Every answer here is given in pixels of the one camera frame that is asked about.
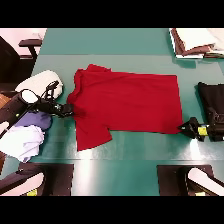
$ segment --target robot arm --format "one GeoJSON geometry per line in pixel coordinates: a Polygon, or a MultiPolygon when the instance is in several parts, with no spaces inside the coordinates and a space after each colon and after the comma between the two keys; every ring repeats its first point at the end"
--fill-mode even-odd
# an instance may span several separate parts
{"type": "Polygon", "coordinates": [[[17,93],[6,103],[0,109],[0,139],[15,123],[30,111],[42,111],[51,115],[57,115],[61,118],[73,116],[74,107],[72,104],[62,105],[55,102],[53,94],[57,85],[58,81],[48,85],[44,98],[37,96],[31,90],[25,89],[17,93]]]}

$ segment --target yellow label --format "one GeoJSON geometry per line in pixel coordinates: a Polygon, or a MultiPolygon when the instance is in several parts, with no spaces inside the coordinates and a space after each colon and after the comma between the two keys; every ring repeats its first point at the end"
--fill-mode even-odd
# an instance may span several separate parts
{"type": "Polygon", "coordinates": [[[37,196],[37,189],[34,189],[27,193],[27,196],[37,196]]]}
{"type": "Polygon", "coordinates": [[[198,192],[198,193],[195,193],[196,196],[205,196],[205,192],[198,192]]]}
{"type": "Polygon", "coordinates": [[[206,127],[199,127],[198,133],[199,133],[199,135],[204,135],[204,136],[208,135],[206,127]]]}

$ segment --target brown cloth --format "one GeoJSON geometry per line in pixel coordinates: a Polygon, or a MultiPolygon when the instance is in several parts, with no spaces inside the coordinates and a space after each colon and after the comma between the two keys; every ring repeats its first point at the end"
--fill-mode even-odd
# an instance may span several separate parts
{"type": "Polygon", "coordinates": [[[3,94],[0,94],[0,109],[10,101],[11,99],[7,96],[4,96],[3,94]]]}
{"type": "Polygon", "coordinates": [[[194,47],[188,51],[185,50],[184,43],[180,39],[176,28],[173,28],[171,30],[171,34],[174,38],[175,42],[175,51],[177,55],[182,55],[182,56],[187,56],[187,55],[197,55],[197,54],[204,54],[206,52],[210,52],[211,50],[211,45],[205,45],[205,46],[200,46],[200,47],[194,47]]]}

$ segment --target red shirt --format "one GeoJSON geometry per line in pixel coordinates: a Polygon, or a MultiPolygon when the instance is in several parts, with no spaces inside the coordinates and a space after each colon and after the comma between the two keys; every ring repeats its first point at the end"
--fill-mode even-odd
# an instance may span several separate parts
{"type": "Polygon", "coordinates": [[[176,75],[112,72],[89,65],[78,69],[74,104],[78,151],[112,139],[110,130],[178,133],[183,123],[176,75]]]}

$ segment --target white circular joint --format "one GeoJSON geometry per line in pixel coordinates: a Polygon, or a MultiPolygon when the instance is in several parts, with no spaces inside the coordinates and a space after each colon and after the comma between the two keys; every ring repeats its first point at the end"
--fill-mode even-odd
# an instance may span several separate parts
{"type": "Polygon", "coordinates": [[[23,90],[22,98],[27,103],[36,103],[38,101],[36,94],[28,89],[23,90]]]}

